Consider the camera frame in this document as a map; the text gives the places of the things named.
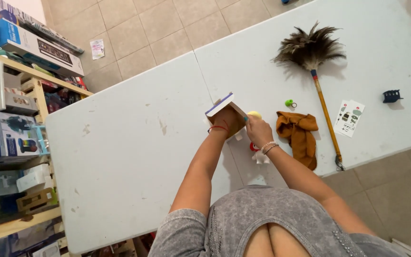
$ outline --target feather duster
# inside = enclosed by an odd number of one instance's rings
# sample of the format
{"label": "feather duster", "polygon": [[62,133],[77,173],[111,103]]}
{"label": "feather duster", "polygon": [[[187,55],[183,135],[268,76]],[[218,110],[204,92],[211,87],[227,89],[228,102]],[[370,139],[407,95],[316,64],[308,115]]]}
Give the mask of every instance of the feather duster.
{"label": "feather duster", "polygon": [[323,62],[333,59],[344,58],[342,44],[338,39],[331,39],[335,27],[324,27],[315,31],[319,22],[316,22],[310,33],[295,27],[297,32],[285,38],[279,48],[279,55],[273,59],[276,63],[291,61],[307,70],[317,69]]}
{"label": "feather duster", "polygon": [[342,44],[338,42],[338,39],[331,39],[331,35],[334,31],[338,30],[335,27],[324,27],[315,30],[318,26],[318,21],[315,23],[310,33],[305,33],[302,29],[295,27],[297,32],[291,33],[290,38],[285,38],[281,42],[279,48],[279,54],[272,59],[276,63],[294,62],[301,67],[309,70],[315,87],[317,88],[318,96],[323,108],[323,113],[328,123],[329,133],[333,140],[334,149],[336,150],[336,165],[340,170],[344,170],[342,166],[342,155],[340,154],[339,145],[337,143],[336,135],[334,133],[331,119],[329,118],[326,102],[324,101],[323,93],[318,81],[317,68],[322,63],[344,58],[345,53],[342,51]]}

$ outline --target gray t-shirt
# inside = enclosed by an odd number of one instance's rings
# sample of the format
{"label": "gray t-shirt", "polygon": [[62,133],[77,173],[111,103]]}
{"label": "gray t-shirt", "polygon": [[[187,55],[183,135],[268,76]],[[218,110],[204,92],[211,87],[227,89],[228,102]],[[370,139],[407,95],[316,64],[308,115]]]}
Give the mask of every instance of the gray t-shirt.
{"label": "gray t-shirt", "polygon": [[252,185],[216,201],[209,217],[192,209],[169,213],[149,257],[241,257],[253,232],[266,223],[288,230],[312,257],[407,257],[391,243],[348,234],[312,197],[296,190]]}

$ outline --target feathers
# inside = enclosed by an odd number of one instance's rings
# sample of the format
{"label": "feathers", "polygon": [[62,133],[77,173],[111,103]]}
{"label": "feathers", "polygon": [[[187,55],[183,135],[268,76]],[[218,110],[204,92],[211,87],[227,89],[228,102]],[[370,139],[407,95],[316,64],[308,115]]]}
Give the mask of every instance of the feathers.
{"label": "feathers", "polygon": [[276,63],[295,62],[307,70],[317,69],[323,62],[344,58],[342,44],[338,39],[331,39],[335,27],[324,27],[315,31],[315,23],[310,33],[307,34],[298,27],[297,32],[291,33],[290,38],[285,38],[279,48],[279,55],[272,59]]}

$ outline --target table surface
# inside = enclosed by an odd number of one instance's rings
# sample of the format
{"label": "table surface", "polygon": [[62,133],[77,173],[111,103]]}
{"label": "table surface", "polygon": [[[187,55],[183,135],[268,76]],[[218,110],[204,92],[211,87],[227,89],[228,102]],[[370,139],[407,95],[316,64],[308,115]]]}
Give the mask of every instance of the table surface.
{"label": "table surface", "polygon": [[[204,112],[230,91],[239,107],[259,111],[272,127],[276,111],[316,116],[315,173],[333,172],[335,153],[310,74],[270,61],[293,26],[309,29],[317,19],[343,28],[335,36],[347,51],[346,61],[318,70],[331,119],[342,100],[366,106],[353,138],[337,134],[344,165],[411,148],[410,17],[397,0],[317,0],[48,115],[69,250],[87,252],[156,230],[207,135]],[[392,89],[405,99],[383,104],[382,93]],[[298,107],[285,107],[286,99]],[[251,161],[248,146],[245,135],[225,144],[212,203],[246,184],[285,185],[272,164]]]}

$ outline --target wooden handle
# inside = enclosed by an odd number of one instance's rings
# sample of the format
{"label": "wooden handle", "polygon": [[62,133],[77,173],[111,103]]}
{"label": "wooden handle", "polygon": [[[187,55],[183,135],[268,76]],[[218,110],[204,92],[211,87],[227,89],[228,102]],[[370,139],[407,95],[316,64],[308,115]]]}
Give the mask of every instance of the wooden handle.
{"label": "wooden handle", "polygon": [[333,139],[334,149],[336,150],[336,155],[339,157],[339,162],[342,162],[342,155],[340,154],[339,144],[337,143],[336,134],[334,133],[333,124],[331,123],[331,119],[329,118],[328,109],[326,107],[326,102],[324,102],[323,92],[321,91],[320,82],[318,79],[315,79],[315,87],[318,91],[318,96],[320,97],[321,106],[323,107],[324,117],[326,118],[326,122],[328,123],[329,133],[331,134],[331,138]]}

